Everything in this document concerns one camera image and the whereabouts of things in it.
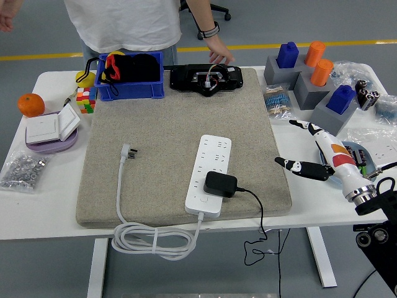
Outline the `person's right hand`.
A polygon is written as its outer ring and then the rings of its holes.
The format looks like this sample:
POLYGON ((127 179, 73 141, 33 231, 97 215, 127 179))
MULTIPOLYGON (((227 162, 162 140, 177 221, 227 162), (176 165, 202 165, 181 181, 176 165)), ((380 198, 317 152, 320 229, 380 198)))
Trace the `person's right hand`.
POLYGON ((23 3, 24 0, 1 0, 1 32, 12 32, 13 20, 23 3))

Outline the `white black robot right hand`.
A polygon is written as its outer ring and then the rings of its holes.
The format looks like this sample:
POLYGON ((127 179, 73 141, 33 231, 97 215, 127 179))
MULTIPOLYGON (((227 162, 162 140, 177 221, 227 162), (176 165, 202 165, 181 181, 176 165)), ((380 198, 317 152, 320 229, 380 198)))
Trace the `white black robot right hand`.
POLYGON ((357 205, 360 204, 360 200, 369 200, 376 196, 375 185, 360 173, 354 159, 338 138, 311 122, 290 120, 289 123, 309 131, 326 163, 322 165, 286 160, 282 157, 276 157, 276 163, 293 174, 308 179, 326 181, 330 176, 337 177, 342 184, 343 196, 357 205))

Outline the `person's left hand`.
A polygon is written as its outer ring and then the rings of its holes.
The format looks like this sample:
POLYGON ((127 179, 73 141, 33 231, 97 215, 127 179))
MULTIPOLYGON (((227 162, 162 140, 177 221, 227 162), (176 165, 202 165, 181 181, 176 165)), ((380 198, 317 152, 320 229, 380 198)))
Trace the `person's left hand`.
POLYGON ((218 34, 205 38, 204 41, 210 51, 209 63, 224 63, 229 65, 235 61, 233 54, 229 51, 218 34))

